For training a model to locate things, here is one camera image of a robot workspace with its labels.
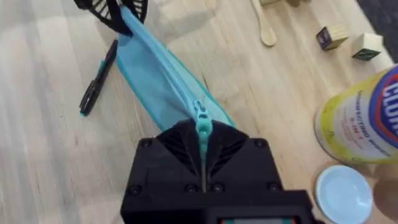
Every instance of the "wooden spoon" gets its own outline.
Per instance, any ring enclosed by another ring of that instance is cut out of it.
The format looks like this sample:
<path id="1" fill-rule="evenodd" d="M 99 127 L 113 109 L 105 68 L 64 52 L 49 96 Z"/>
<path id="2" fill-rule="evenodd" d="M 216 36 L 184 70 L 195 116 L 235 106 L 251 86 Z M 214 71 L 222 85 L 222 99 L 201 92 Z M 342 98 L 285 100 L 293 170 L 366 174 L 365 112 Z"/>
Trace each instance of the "wooden spoon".
<path id="1" fill-rule="evenodd" d="M 259 0 L 252 0 L 254 9 L 256 10 L 257 17 L 260 23 L 260 37 L 261 42 L 268 47 L 272 47 L 276 44 L 276 36 L 273 28 L 269 25 L 265 18 L 262 6 Z"/>

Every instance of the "blue lid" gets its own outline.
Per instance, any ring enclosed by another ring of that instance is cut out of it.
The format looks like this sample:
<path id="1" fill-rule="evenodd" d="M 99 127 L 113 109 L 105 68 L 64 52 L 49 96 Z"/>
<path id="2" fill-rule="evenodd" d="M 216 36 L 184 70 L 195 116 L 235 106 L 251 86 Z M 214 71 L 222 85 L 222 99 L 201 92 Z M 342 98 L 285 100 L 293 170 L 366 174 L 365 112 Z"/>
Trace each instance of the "blue lid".
<path id="1" fill-rule="evenodd" d="M 324 170 L 317 179 L 315 197 L 323 214 L 338 224 L 364 223 L 373 205 L 366 179 L 347 166 Z"/>

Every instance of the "wooden block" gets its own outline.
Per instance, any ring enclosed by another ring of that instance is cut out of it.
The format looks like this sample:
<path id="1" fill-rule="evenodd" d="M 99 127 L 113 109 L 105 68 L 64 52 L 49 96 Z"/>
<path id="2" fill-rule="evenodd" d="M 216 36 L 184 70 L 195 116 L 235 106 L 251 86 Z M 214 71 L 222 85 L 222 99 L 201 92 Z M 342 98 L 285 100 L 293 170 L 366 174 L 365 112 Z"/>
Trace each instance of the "wooden block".
<path id="1" fill-rule="evenodd" d="M 343 25 L 326 26 L 318 34 L 317 40 L 323 50 L 335 49 L 348 39 Z"/>
<path id="2" fill-rule="evenodd" d="M 383 36 L 364 33 L 353 43 L 353 58 L 371 60 L 383 49 Z"/>
<path id="3" fill-rule="evenodd" d="M 273 2 L 277 2 L 277 1 L 280 1 L 280 0 L 260 0 L 260 3 L 262 5 L 265 5 L 265 4 L 270 4 L 270 3 L 273 3 Z"/>

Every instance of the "black pen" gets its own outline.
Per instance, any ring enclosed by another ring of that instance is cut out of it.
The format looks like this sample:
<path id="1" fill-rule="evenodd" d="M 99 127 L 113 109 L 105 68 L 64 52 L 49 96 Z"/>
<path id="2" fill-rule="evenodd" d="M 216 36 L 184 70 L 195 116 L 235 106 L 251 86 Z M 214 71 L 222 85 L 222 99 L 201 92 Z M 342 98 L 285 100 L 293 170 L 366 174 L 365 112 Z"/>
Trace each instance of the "black pen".
<path id="1" fill-rule="evenodd" d="M 93 109 L 95 101 L 100 94 L 102 86 L 104 85 L 105 79 L 108 76 L 109 70 L 116 58 L 116 50 L 118 48 L 118 40 L 114 40 L 111 48 L 106 53 L 105 59 L 101 62 L 97 76 L 91 81 L 88 86 L 83 98 L 80 102 L 80 115 L 89 115 L 91 109 Z"/>

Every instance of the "display screen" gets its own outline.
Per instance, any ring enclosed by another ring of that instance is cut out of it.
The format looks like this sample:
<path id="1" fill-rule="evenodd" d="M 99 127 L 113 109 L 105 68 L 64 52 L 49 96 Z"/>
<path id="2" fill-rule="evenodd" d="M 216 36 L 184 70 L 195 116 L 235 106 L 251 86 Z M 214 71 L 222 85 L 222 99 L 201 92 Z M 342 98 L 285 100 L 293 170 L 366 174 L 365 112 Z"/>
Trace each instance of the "display screen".
<path id="1" fill-rule="evenodd" d="M 221 224 L 296 224 L 293 218 L 235 218 L 222 220 Z"/>

